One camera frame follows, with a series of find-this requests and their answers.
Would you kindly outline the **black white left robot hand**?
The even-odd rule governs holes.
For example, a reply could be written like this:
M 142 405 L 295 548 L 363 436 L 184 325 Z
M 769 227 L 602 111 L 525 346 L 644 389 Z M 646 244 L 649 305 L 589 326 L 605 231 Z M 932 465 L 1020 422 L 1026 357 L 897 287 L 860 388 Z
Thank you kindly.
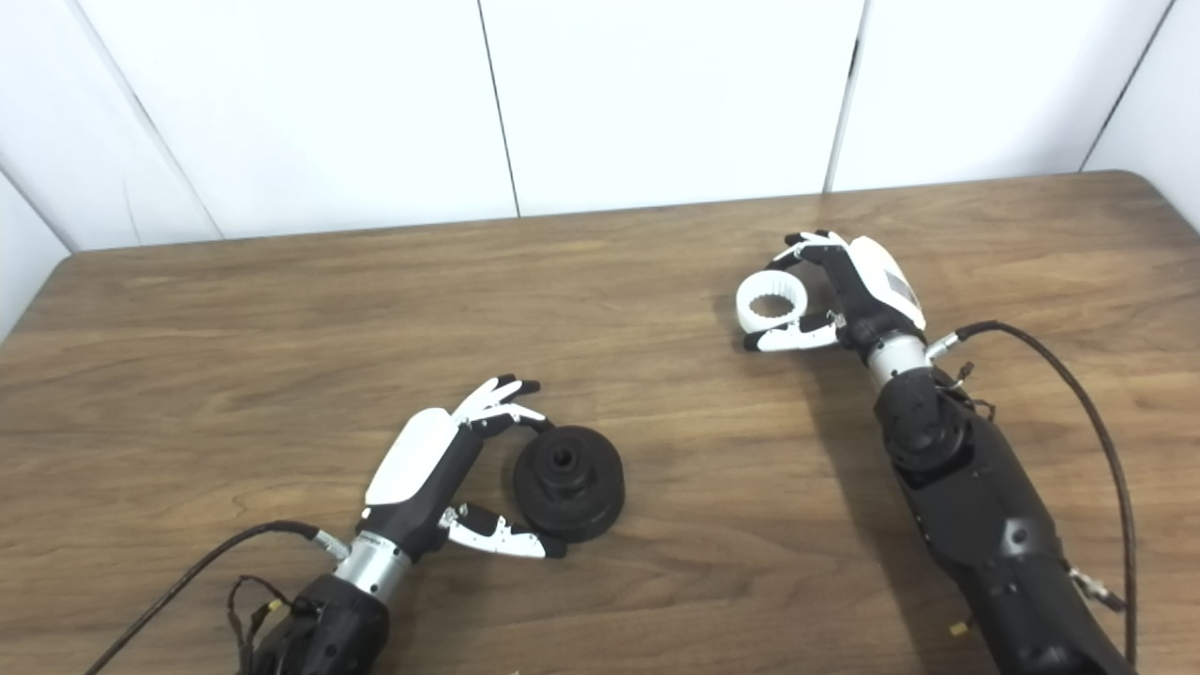
M 484 381 L 454 411 L 412 416 L 366 488 L 358 533 L 390 542 L 412 563 L 446 542 L 511 557 L 565 557 L 566 544 L 553 534 L 539 534 L 480 504 L 454 504 L 485 440 L 514 426 L 536 434 L 554 428 L 516 401 L 539 389 L 538 381 L 505 374 Z

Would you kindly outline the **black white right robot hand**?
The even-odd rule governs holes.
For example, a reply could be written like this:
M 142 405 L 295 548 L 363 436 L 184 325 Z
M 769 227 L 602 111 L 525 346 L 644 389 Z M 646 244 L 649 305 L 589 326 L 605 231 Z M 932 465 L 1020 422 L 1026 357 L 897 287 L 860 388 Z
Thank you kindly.
M 840 345 L 854 351 L 865 362 L 872 350 L 892 335 L 916 338 L 926 344 L 924 312 L 908 286 L 908 279 L 886 247 L 869 235 L 848 241 L 830 231 L 786 235 L 787 247 L 772 257 L 762 271 L 755 273 L 738 289 L 739 323 L 749 352 L 824 350 Z M 817 265 L 834 295 L 834 307 L 818 313 L 804 313 L 806 289 L 799 277 L 788 273 L 793 265 Z M 758 295 L 788 295 L 798 291 L 794 311 L 781 319 L 750 319 L 752 299 Z

